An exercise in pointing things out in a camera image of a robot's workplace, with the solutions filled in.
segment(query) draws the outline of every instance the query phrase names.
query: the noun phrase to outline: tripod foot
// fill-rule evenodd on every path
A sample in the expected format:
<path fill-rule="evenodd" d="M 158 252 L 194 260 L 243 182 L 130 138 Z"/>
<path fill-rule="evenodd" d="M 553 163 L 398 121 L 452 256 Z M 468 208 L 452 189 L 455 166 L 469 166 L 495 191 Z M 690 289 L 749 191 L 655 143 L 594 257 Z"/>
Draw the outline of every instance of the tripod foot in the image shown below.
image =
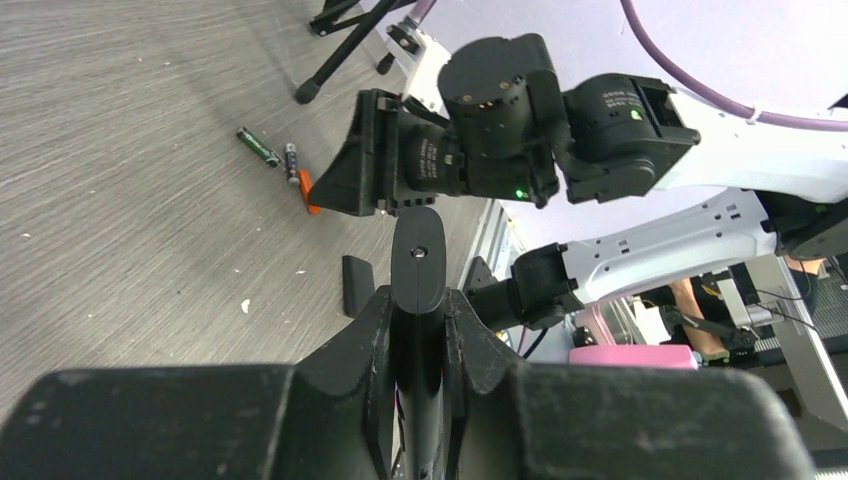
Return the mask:
<path fill-rule="evenodd" d="M 380 75 L 385 75 L 389 73 L 392 65 L 395 63 L 395 56 L 391 53 L 387 53 L 385 57 L 380 60 L 380 63 L 377 64 L 377 73 Z"/>
<path fill-rule="evenodd" d="M 315 100 L 315 97 L 318 96 L 318 92 L 321 91 L 321 86 L 315 83 L 315 80 L 309 79 L 303 82 L 303 85 L 297 89 L 297 93 L 294 94 L 294 99 L 297 103 L 301 105 L 306 105 L 307 103 Z"/>

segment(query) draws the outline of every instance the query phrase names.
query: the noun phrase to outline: gray wood grain surface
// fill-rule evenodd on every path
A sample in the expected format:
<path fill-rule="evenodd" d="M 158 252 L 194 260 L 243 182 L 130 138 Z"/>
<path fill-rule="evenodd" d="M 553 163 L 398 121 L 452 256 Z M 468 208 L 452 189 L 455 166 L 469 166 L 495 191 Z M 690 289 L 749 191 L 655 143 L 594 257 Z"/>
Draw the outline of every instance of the gray wood grain surface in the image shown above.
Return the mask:
<path fill-rule="evenodd" d="M 297 361 L 348 323 L 342 255 L 388 282 L 393 219 L 310 217 L 234 137 L 317 178 L 356 91 L 402 87 L 372 35 L 293 101 L 344 35 L 308 31 L 322 3 L 0 0 L 0 418 L 58 368 Z M 451 282 L 482 207 L 439 202 Z"/>

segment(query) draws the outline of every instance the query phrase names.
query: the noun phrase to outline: battery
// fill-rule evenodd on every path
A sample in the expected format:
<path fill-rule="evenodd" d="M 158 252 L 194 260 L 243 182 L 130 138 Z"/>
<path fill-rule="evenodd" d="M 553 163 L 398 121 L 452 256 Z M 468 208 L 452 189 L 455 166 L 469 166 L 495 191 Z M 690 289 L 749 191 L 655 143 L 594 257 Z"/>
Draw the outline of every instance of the battery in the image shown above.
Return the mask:
<path fill-rule="evenodd" d="M 265 161 L 265 163 L 267 163 L 268 165 L 276 167 L 280 164 L 280 156 L 277 155 L 274 150 L 266 147 L 265 144 L 263 144 L 261 141 L 259 141 L 258 138 L 256 138 L 256 136 L 250 133 L 250 130 L 248 130 L 247 128 L 239 128 L 238 132 L 236 132 L 236 137 L 238 137 L 238 139 L 241 140 L 242 143 L 247 145 L 248 148 L 253 150 L 255 154 L 259 155 L 259 157 L 262 158 L 262 160 Z"/>
<path fill-rule="evenodd" d="M 286 159 L 286 175 L 289 177 L 289 183 L 292 185 L 300 184 L 300 177 L 297 174 L 297 149 L 293 143 L 287 143 L 286 149 L 283 152 Z"/>

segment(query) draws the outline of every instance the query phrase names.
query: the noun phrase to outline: white backdrop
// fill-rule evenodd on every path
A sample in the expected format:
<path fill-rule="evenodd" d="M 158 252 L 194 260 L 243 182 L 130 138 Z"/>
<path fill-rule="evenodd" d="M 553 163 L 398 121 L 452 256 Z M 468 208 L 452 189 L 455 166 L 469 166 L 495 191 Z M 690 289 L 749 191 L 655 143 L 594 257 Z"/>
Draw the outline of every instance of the white backdrop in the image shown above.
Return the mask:
<path fill-rule="evenodd" d="M 365 8 L 374 3 L 362 1 Z M 848 93 L 848 0 L 634 3 L 645 29 L 666 55 L 734 100 L 814 115 Z M 385 23 L 398 21 L 403 13 L 395 12 Z M 613 71 L 676 83 L 633 37 L 618 0 L 439 0 L 422 29 L 450 51 L 485 36 L 539 33 L 563 90 Z M 577 206 L 558 195 L 543 211 L 504 203 L 526 247 L 535 248 L 623 230 L 720 191 L 687 187 Z"/>

